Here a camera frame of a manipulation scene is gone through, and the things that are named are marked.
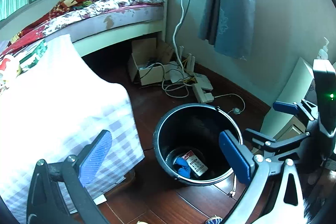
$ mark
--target white bed frame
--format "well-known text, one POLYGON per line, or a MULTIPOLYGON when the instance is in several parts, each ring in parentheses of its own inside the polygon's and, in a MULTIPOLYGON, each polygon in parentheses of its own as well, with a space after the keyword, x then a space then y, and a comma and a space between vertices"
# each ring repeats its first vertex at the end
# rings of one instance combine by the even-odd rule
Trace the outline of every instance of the white bed frame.
POLYGON ((159 32, 159 38, 165 41, 168 0, 165 1, 163 19, 125 25, 85 37, 73 43, 75 49, 80 56, 84 56, 118 42, 155 32, 159 32))

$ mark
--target trash can rim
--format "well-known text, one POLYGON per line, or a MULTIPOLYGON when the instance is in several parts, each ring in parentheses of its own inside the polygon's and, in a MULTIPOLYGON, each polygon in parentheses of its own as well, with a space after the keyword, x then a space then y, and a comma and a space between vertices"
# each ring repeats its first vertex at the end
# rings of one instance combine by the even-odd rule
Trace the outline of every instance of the trash can rim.
POLYGON ((200 103, 190 103, 190 104, 184 104, 184 105, 180 105, 180 106, 177 106, 175 108, 173 108, 172 110, 170 110, 169 112, 167 112, 159 121, 159 123, 157 124, 156 128, 155 128, 155 131, 154 131, 154 139, 153 139, 153 148, 154 148, 154 153, 156 154, 156 158, 157 160, 160 160, 161 163, 160 165, 162 166, 162 168, 167 172, 167 173, 171 173, 174 175, 175 179, 177 180, 185 180, 185 181, 188 181, 190 183, 197 183, 197 184, 204 184, 204 185, 207 185, 209 183, 211 184, 215 184, 217 182, 220 182, 222 181, 224 178, 227 178, 229 177, 229 175, 231 175, 233 173, 233 169, 230 168, 226 173, 224 173, 223 175, 221 175, 220 177, 217 177, 215 180, 214 179, 211 179, 211 180, 203 180, 203 181, 200 181, 200 180, 192 180, 192 179, 188 179, 188 178, 185 178, 185 177, 182 177, 181 175, 179 175, 178 173, 176 173, 173 169, 169 168, 167 166, 167 164, 165 163, 164 159, 163 159, 163 156, 160 152, 160 149, 159 149, 159 132, 161 131, 161 128, 164 124, 164 122, 172 115, 174 114, 176 111, 178 110, 181 110, 181 109, 184 109, 184 108, 187 108, 187 107, 195 107, 195 106, 200 106, 200 107, 207 107, 209 109, 213 109, 213 110, 216 110, 218 112, 220 112, 221 114, 223 114, 226 118, 229 119, 230 122, 232 122, 233 126, 236 128, 236 131, 238 133, 238 141, 240 144, 243 144, 243 137, 242 137, 242 134, 239 130, 239 127, 238 125, 236 124, 236 122, 226 113, 224 112, 223 110, 221 110, 219 107, 214 107, 214 106, 211 106, 211 105, 206 105, 206 104, 200 104, 200 103))

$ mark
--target cardboard box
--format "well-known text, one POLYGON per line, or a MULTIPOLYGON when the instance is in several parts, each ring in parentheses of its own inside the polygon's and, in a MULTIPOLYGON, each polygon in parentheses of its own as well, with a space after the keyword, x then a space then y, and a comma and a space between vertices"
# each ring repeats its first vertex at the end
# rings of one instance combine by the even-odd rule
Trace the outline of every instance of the cardboard box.
POLYGON ((146 68, 155 62, 163 64, 165 80, 169 80, 171 65, 168 63, 173 53, 172 47, 161 40, 157 41, 156 38, 132 41, 132 54, 128 60, 128 72, 132 82, 134 82, 136 75, 139 75, 141 85, 162 82, 162 66, 157 65, 152 69, 146 68))

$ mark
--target soap dispenser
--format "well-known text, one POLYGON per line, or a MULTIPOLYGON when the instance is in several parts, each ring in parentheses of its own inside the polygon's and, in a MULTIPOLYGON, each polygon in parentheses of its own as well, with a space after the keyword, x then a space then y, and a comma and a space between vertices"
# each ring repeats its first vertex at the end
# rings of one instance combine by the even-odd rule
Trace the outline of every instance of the soap dispenser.
POLYGON ((328 44, 329 44, 329 41, 328 39, 325 39, 325 45, 323 46, 323 48, 321 48, 319 50, 319 53, 317 54, 317 59, 328 59, 328 44))

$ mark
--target white cable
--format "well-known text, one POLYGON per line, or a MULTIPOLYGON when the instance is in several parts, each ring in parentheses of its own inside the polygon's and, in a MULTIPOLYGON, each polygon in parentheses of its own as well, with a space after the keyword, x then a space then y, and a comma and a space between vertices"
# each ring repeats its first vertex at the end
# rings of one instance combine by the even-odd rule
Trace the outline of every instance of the white cable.
POLYGON ((242 99, 242 97, 240 97, 238 94, 235 94, 235 93, 229 93, 229 94, 224 94, 224 95, 214 96, 214 98, 219 98, 219 97, 228 96, 228 95, 235 95, 235 96, 237 96, 237 97, 239 97, 239 98, 241 99, 241 101, 242 101, 243 104, 244 104, 244 108, 243 108, 243 110, 240 112, 240 113, 242 113, 242 112, 245 110, 245 102, 244 102, 244 100, 242 99))
MULTIPOLYGON (((165 72, 165 67, 164 67, 163 64, 156 62, 156 63, 153 63, 152 65, 148 66, 146 69, 151 69, 154 65, 160 65, 160 66, 162 67, 163 79, 162 79, 161 87, 162 87, 162 90, 163 90, 169 97, 172 97, 172 98, 179 98, 179 99, 180 99, 180 98, 185 98, 185 97, 188 97, 188 96, 189 96, 189 90, 188 90, 188 86, 187 86, 187 85, 181 85, 181 83, 174 83, 174 84, 166 85, 167 87, 164 87, 164 86, 165 86, 165 85, 164 85, 164 82, 165 82, 165 77, 164 77, 164 75, 165 75, 165 73, 166 73, 166 72, 165 72), (174 85, 180 85, 180 86, 179 86, 178 88, 169 89, 169 87, 174 86, 174 85), (185 95, 185 96, 173 96, 173 95, 170 95, 170 94, 168 93, 169 91, 178 90, 178 89, 181 89, 181 88, 183 88, 183 87, 185 87, 186 90, 187 90, 187 95, 185 95)), ((147 74, 149 74, 149 71, 148 71, 144 76, 142 76, 141 78, 146 77, 147 74)))
POLYGON ((232 187, 232 191, 230 193, 228 193, 228 196, 233 198, 236 194, 236 188, 237 188, 237 176, 235 174, 235 177, 233 178, 233 187, 232 187))
POLYGON ((175 30, 174 30, 173 38, 172 38, 172 39, 173 39, 173 47, 174 47, 174 51, 175 51, 175 53, 176 53, 176 58, 177 58, 177 61, 178 61, 179 65, 180 65, 180 67, 181 67, 181 71, 182 71, 182 72, 181 72, 181 73, 182 73, 182 83, 179 83, 179 85, 182 85, 181 87, 185 86, 185 88, 186 88, 186 90, 187 90, 187 95, 186 95, 186 96, 172 96, 172 95, 169 95, 169 94, 167 93, 167 90, 163 88, 163 84, 162 84, 162 89, 166 92, 166 94, 167 94, 168 96, 173 97, 173 98, 185 98, 185 97, 188 97, 188 96, 189 96, 188 86, 191 86, 191 85, 188 85, 188 84, 184 83, 184 80, 185 80, 186 78, 188 78, 188 77, 185 77, 185 76, 184 76, 184 67, 183 67, 182 61, 181 61, 181 59, 180 59, 180 57, 179 57, 179 51, 178 51, 178 49, 177 49, 176 40, 175 40, 175 38, 176 38, 176 33, 177 33, 177 31, 178 31, 178 28, 179 28, 180 25, 182 24, 182 22, 183 22, 183 18, 184 18, 183 0, 181 0, 181 9, 182 9, 181 18, 180 18, 179 23, 178 23, 178 24, 176 25, 176 27, 175 27, 175 30))

